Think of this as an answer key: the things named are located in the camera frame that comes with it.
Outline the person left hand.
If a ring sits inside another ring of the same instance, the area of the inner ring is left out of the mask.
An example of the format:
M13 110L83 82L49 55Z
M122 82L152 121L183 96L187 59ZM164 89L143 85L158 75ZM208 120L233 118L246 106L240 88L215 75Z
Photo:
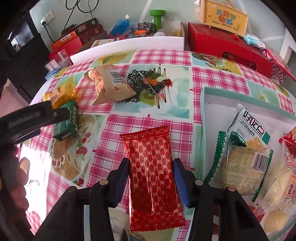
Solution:
M21 212L26 212L29 202L25 185L29 180L30 161L26 157L19 160L16 157L18 151L18 147L11 144L1 148L1 176L13 204Z

